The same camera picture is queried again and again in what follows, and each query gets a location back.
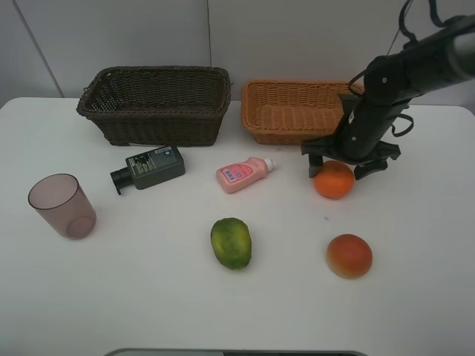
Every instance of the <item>orange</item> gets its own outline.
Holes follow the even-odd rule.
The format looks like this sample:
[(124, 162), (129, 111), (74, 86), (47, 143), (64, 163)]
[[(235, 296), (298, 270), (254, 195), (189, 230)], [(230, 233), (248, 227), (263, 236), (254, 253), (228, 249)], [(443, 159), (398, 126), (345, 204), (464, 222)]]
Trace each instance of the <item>orange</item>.
[(354, 182), (353, 171), (339, 161), (325, 162), (313, 179), (316, 191), (330, 199), (340, 199), (347, 195)]

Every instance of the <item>pink plastic cup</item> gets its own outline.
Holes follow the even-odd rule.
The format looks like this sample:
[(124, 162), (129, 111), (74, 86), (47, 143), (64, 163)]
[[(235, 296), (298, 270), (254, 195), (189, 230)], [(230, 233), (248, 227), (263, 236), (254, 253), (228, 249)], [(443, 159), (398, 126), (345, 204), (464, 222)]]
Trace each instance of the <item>pink plastic cup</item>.
[(68, 239), (86, 237), (96, 225), (96, 212), (75, 176), (54, 174), (37, 182), (28, 202), (58, 234)]

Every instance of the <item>white wall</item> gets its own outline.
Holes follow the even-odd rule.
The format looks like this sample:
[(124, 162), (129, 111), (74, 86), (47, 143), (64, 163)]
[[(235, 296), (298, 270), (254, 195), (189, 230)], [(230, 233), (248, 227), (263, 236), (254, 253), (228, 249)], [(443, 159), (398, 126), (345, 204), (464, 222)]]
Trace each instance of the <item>white wall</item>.
[(58, 96), (11, 0), (0, 0), (0, 108), (19, 96)]
[(404, 0), (209, 0), (212, 64), (256, 78), (349, 80), (387, 54)]
[[(471, 15), (475, 13), (475, 0), (438, 0), (439, 16), (446, 20), (455, 15)], [(414, 0), (406, 16), (408, 30), (415, 33), (418, 39), (435, 33), (439, 28), (430, 21), (428, 0)], [(407, 38), (399, 34), (391, 54), (402, 49)], [(412, 101), (414, 104), (427, 105), (459, 105), (475, 113), (475, 81), (465, 82), (450, 88), (441, 89), (421, 96)]]
[(206, 0), (17, 2), (66, 97), (105, 67), (209, 65)]

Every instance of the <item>tan wicker basket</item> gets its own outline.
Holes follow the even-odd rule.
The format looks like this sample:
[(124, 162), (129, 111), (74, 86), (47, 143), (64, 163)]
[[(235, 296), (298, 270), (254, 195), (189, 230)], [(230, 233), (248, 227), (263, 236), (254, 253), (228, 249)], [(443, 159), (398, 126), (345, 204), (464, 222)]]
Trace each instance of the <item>tan wicker basket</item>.
[[(256, 142), (300, 145), (331, 134), (343, 116), (340, 93), (347, 82), (254, 80), (244, 85), (242, 120)], [(363, 93), (363, 86), (353, 89)]]

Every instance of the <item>pink bottle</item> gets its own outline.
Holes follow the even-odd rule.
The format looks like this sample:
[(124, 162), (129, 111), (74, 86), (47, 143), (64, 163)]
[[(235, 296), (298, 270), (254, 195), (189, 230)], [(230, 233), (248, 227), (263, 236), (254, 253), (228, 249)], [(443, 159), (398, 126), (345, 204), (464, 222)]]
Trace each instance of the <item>pink bottle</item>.
[(218, 169), (216, 178), (226, 193), (234, 193), (264, 178), (274, 168), (275, 162), (271, 159), (250, 157), (245, 162)]

